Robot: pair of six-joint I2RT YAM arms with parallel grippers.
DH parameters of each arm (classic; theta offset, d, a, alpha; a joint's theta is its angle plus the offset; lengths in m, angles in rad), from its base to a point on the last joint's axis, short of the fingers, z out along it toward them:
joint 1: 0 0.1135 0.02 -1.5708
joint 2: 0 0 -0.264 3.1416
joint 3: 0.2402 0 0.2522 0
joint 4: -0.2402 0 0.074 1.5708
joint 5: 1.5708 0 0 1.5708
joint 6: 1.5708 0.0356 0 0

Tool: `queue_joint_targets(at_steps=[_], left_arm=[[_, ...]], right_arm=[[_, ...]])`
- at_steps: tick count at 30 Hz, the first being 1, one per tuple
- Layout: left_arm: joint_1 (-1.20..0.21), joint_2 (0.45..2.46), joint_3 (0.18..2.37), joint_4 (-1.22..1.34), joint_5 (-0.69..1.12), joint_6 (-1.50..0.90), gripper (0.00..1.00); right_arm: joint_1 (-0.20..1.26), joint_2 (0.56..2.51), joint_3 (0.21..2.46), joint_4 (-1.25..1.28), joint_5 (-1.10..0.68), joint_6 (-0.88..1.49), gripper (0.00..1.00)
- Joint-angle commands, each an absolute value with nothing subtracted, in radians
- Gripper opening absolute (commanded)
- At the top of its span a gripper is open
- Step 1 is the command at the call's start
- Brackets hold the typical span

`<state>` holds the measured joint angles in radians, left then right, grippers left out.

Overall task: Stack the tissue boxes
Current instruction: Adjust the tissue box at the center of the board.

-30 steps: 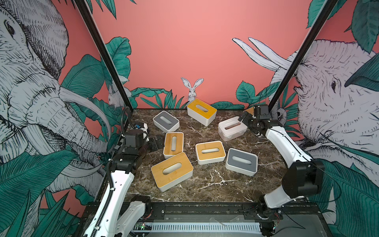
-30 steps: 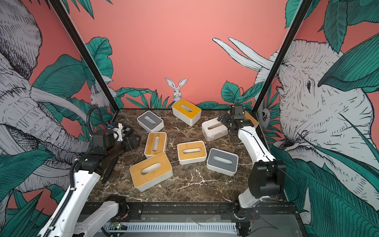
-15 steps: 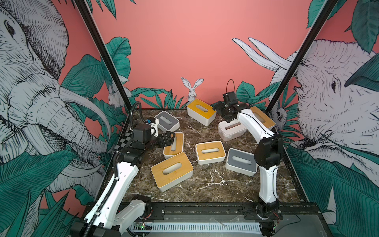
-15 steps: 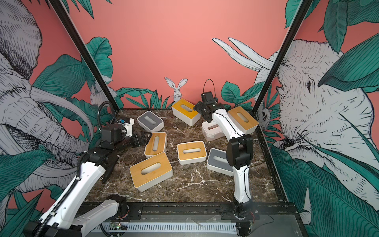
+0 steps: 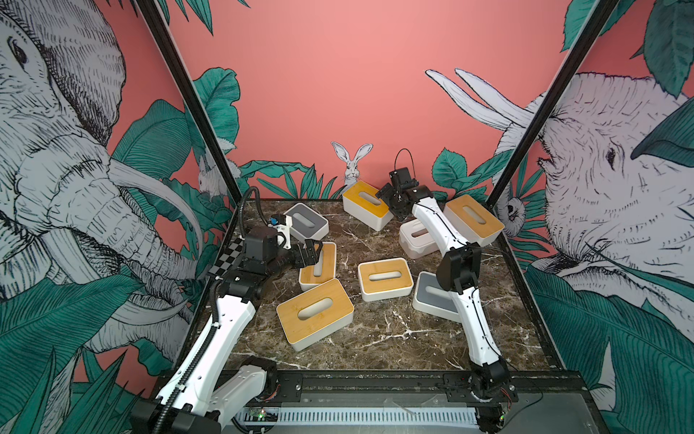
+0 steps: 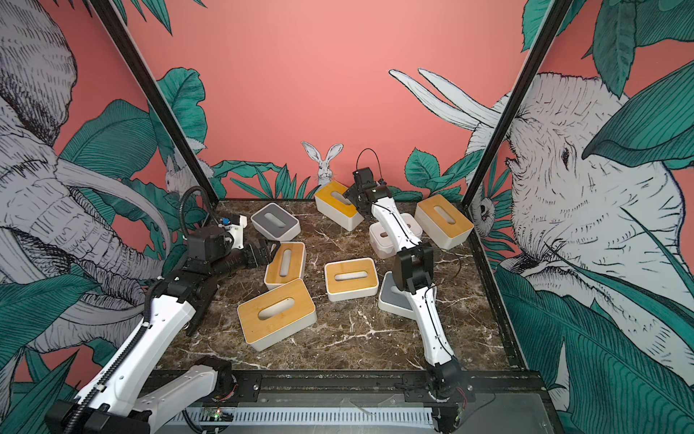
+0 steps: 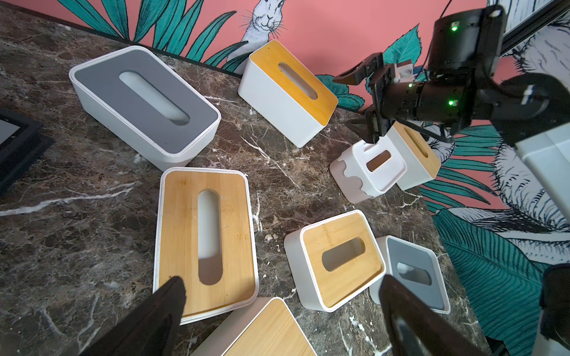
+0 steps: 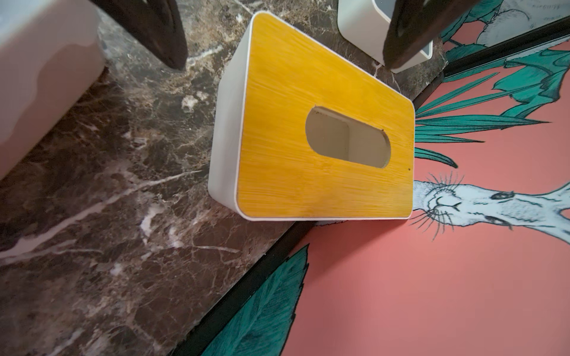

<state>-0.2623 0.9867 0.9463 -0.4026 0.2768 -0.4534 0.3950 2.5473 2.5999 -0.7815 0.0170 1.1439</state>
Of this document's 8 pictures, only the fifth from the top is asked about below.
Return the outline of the large white box bamboo lid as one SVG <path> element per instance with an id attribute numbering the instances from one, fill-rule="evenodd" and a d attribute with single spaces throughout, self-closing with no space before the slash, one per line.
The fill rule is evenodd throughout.
<path id="1" fill-rule="evenodd" d="M 354 320 L 354 305 L 333 278 L 278 305 L 277 314 L 289 345 L 301 352 Z"/>

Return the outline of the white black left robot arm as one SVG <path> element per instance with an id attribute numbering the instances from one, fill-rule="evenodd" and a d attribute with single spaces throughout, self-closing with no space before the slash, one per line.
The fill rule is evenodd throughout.
<path id="1" fill-rule="evenodd" d="M 278 222 L 228 242 L 210 270 L 211 316 L 157 397 L 133 407 L 133 432 L 220 433 L 251 401 L 273 399 L 277 367 L 268 360 L 253 357 L 224 384 L 218 381 L 267 284 L 289 269 L 313 266 L 323 247 L 313 239 L 292 242 Z"/>

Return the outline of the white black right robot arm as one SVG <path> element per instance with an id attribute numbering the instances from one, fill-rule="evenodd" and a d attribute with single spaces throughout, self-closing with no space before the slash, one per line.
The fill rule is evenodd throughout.
<path id="1" fill-rule="evenodd" d="M 421 222 L 442 254 L 437 282 L 452 300 L 462 320 L 472 373 L 471 394 L 481 403 L 502 397 L 510 373 L 506 360 L 493 341 L 479 293 L 482 248 L 459 233 L 426 186 L 410 176 L 408 168 L 389 173 L 390 182 L 376 196 L 402 221 L 412 215 Z"/>

